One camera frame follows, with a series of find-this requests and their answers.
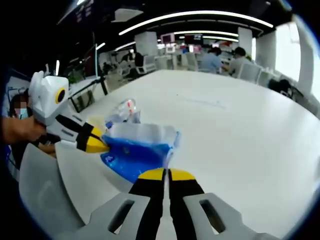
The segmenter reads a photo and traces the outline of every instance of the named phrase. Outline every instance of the person sitting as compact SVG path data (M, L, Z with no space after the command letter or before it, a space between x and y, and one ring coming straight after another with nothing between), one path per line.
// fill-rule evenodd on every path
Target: person sitting
M16 119L26 119L33 115L28 101L27 93L19 93L13 96L10 102L9 116ZM15 166L20 169L21 161L24 156L25 149L29 143L35 145L46 154L56 158L56 150L54 145L45 145L47 138L41 136L38 140L31 142L28 140L19 141L11 144L11 151L15 161Z
M221 55L221 49L219 47L211 48L208 53L203 56L200 69L206 73L216 74L223 66L219 55Z
M124 55L124 56L122 57L121 62L122 62L122 61L129 62L129 61L132 61L133 59L134 59L134 58L133 58L133 56L132 56L132 53L129 52L129 53L127 53L126 55Z
M281 79L280 81L271 79L268 84L268 88L292 99L292 96L293 96L292 86L287 79Z
M111 65L107 64L106 62L103 63L102 71L104 75L108 75L108 72L111 70Z
M144 56L141 53L137 52L134 58L134 64L136 68L143 67L144 65ZM132 80L140 77L141 75L137 72L136 68L131 68L130 73L126 76L127 78L131 78Z
M237 47L234 50L234 60L231 61L228 68L230 76L236 78L240 72L242 64L251 64L251 62L246 58L246 50L242 47Z

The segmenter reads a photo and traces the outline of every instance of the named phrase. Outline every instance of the ceiling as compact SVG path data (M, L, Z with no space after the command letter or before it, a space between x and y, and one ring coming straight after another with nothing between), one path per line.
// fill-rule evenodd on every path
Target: ceiling
M27 3L19 2L19 7L12 6L16 26L11 29L14 46L12 64L15 69L31 76L34 71L44 69L45 63L55 63L57 59L68 62L83 54L93 46L106 43L99 51L113 50L134 40L136 34L144 31L161 34L210 30L237 33L241 24L253 27L254 37L274 30L260 23L234 16L223 15L187 15L168 18L136 28L124 35L119 32L143 21L167 14L185 11L214 10L251 16L275 27L289 22L291 12L286 12L277 0L197 0L193 4L185 1L151 1L151 0L86 0L77 6L78 0L57 0L48 5L47 1ZM127 22L111 22L114 12L119 8L143 11Z

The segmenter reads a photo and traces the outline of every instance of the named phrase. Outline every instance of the white table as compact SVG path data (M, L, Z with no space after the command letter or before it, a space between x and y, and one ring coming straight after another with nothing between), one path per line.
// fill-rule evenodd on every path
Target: white table
M160 70L81 114L107 114L126 98L142 123L181 131L169 166L192 173L256 232L282 238L306 211L320 178L320 121L289 98L231 77Z

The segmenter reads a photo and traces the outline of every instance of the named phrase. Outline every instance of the ceiling light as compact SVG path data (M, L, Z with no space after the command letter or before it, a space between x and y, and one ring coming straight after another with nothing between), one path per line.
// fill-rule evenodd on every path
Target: ceiling light
M79 59L79 58L76 57L76 58L72 59L69 63L73 63L73 62L77 61L78 59Z
M177 34L220 34L220 35L228 35L233 37L239 37L236 33L225 32L225 31L206 31L206 30L196 30L196 31L176 31L174 32L175 35Z
M85 0L78 0L78 2L76 3L77 5L80 5L84 2Z
M132 45L132 44L135 44L135 43L136 43L135 41L129 42L129 43L125 44L125 45L122 45L122 46L117 47L117 48L115 49L115 51L118 51L118 50L120 50L120 49L123 49L123 48L128 47L128 46L130 46L130 45Z
M231 41L231 42L239 42L238 39L234 38L228 38L228 37L222 37L222 36L203 36L204 39L218 39L218 40L225 40L225 41Z
M59 74L59 67L60 67L60 62L59 60L56 61L56 64L55 64L55 75L58 76Z
M104 45L106 45L105 42L101 43L101 44L100 44L99 46L97 46L95 49L96 49L96 50L99 50L99 49L102 48Z
M234 13L234 12L228 12L228 11L212 11L212 10L202 10L202 11L184 11L184 12L177 12L177 13L172 13L172 14L167 14L167 15L163 15L163 16L158 16L152 19L149 19L147 21L143 21L140 22L134 26L131 26L121 32L119 32L119 35L123 35L126 34L134 29L137 29L141 26L150 24L150 23L154 23L160 20L164 20L164 19L170 19L170 18L175 18L175 17L181 17L181 16L188 16L188 15L223 15L223 16L231 16L231 17L236 17L236 18L242 18L242 19L247 19L262 25L265 25L269 28L273 28L274 26L266 21L262 21L260 19L257 19L255 17L252 16L247 16L247 15L243 15L243 14L239 14L239 13Z

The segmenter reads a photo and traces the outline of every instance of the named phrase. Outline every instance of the white column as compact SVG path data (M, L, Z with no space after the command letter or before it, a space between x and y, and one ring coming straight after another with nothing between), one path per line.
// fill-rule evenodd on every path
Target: white column
M276 67L276 32L273 31L256 39L255 62L269 69Z
M310 94L314 77L314 51L308 41L307 32L297 25L301 49L300 75L297 88L304 94Z
M247 28L238 27L239 47L243 48L251 56L252 51L252 31Z
M158 55L157 33L154 31L146 31L134 37L135 48L137 53L144 56Z

